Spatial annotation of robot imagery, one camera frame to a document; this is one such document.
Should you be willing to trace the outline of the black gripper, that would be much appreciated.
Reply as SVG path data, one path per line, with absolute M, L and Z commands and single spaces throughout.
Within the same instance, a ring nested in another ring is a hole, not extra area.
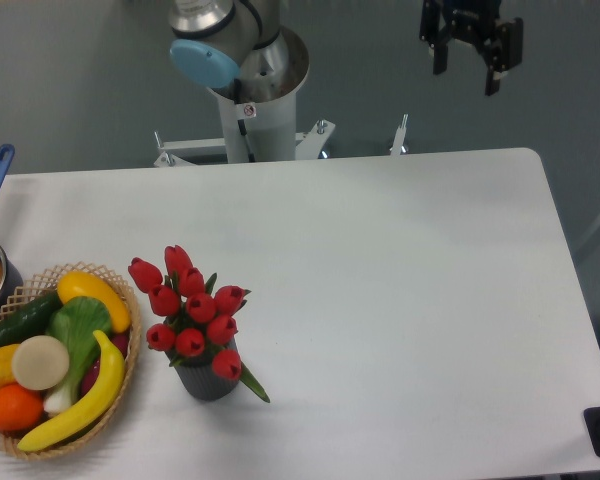
M 501 1 L 422 2 L 419 38 L 433 55 L 433 74 L 447 70 L 448 46 L 457 40 L 473 46 L 486 66 L 485 95 L 499 92 L 504 68 L 522 63 L 524 22 L 500 16 Z

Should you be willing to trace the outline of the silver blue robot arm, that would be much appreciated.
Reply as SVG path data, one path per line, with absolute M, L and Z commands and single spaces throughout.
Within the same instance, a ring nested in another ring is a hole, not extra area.
M 429 46 L 436 75 L 447 69 L 452 40 L 471 45 L 486 65 L 485 93 L 498 92 L 503 73 L 523 58 L 524 22 L 505 20 L 498 1 L 425 1 L 419 38 Z M 176 1 L 169 24 L 170 57 L 192 82 L 230 101 L 264 103 L 304 82 L 306 47 L 280 23 L 277 1 Z

